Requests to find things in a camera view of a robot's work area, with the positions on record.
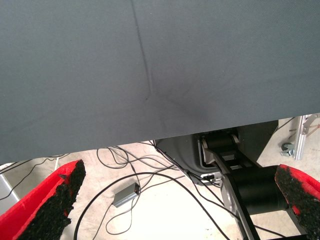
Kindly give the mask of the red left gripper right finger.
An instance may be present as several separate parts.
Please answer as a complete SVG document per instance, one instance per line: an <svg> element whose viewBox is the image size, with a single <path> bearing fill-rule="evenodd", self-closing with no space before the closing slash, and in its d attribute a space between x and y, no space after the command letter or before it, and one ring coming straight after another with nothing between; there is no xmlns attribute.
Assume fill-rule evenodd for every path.
<svg viewBox="0 0 320 240"><path fill-rule="evenodd" d="M309 240L320 238L320 182L307 173L280 164L275 182Z"/></svg>

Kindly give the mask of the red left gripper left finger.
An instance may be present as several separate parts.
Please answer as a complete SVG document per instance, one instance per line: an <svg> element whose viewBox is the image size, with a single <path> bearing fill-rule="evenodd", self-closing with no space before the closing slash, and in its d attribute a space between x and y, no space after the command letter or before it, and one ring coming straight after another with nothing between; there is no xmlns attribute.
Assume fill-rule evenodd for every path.
<svg viewBox="0 0 320 240"><path fill-rule="evenodd" d="M84 162L68 162L0 216L2 240L58 240L71 223L73 204L86 176Z"/></svg>

